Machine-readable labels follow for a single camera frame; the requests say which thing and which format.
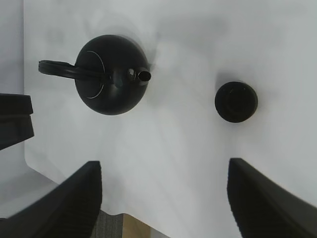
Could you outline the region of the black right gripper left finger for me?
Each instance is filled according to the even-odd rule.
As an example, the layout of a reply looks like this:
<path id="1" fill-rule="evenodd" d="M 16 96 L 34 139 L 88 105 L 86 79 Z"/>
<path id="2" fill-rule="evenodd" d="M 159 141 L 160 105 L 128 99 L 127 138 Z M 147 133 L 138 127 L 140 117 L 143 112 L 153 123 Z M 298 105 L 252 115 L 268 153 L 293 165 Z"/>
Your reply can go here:
<path id="1" fill-rule="evenodd" d="M 89 161 L 49 194 L 0 223 L 2 238 L 89 238 L 102 203 L 98 161 Z"/>

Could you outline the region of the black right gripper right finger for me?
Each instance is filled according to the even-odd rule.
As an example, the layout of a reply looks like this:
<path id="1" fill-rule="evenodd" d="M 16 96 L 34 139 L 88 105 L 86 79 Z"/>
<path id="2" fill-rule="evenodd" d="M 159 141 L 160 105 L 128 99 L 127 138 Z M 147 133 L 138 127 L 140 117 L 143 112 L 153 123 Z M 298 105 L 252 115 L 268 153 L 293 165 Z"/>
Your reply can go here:
<path id="1" fill-rule="evenodd" d="M 241 158 L 228 166 L 227 196 L 244 238 L 315 238 L 317 209 Z"/>

